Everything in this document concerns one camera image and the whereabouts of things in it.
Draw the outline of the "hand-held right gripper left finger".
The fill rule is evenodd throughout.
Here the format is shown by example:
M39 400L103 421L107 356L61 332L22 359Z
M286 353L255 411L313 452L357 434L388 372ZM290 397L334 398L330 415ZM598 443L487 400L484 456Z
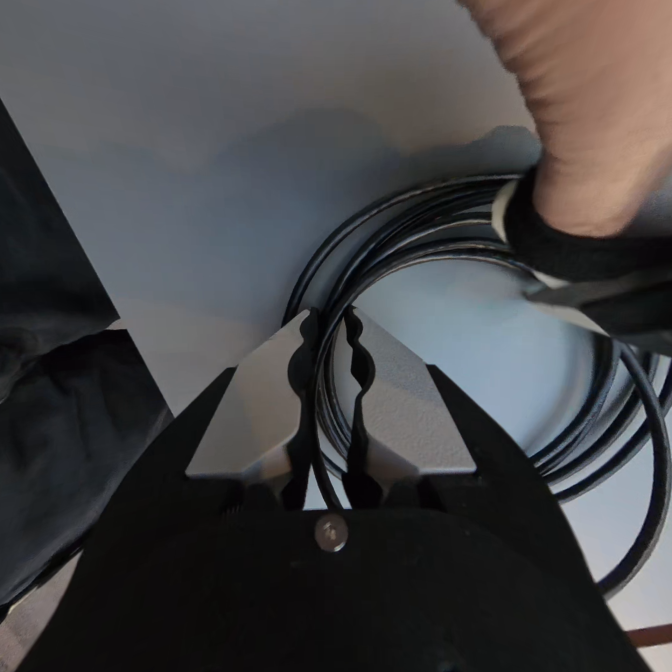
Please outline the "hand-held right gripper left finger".
M303 509L312 452L319 313L300 312L237 366L186 469L265 485L285 509Z

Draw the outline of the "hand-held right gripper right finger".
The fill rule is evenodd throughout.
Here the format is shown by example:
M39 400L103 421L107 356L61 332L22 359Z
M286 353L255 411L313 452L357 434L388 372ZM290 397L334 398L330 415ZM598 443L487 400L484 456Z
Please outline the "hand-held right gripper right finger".
M398 483L472 476L476 463L425 361L357 307L343 317L354 402L343 487L352 507L378 507Z

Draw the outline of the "grey desk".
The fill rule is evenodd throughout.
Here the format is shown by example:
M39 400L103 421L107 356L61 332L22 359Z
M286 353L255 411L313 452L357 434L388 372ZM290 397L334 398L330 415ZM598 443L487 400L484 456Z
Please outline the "grey desk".
M460 2L1 2L1 105L174 416L21 671L671 670L671 357L528 300L492 203L542 144ZM474 475L351 506L348 307ZM304 508L187 476L311 308Z

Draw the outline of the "person's left hand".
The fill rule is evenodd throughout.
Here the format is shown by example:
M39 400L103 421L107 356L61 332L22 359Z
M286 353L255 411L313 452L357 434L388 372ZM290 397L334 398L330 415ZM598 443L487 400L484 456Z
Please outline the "person's left hand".
M461 1L517 80L553 229L614 237L671 170L670 1Z

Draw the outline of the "person's dark clothing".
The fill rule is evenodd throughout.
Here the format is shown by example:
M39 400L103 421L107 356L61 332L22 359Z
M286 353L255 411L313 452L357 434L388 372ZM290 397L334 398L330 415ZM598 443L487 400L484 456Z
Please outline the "person's dark clothing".
M172 420L1 105L1 617L81 548Z

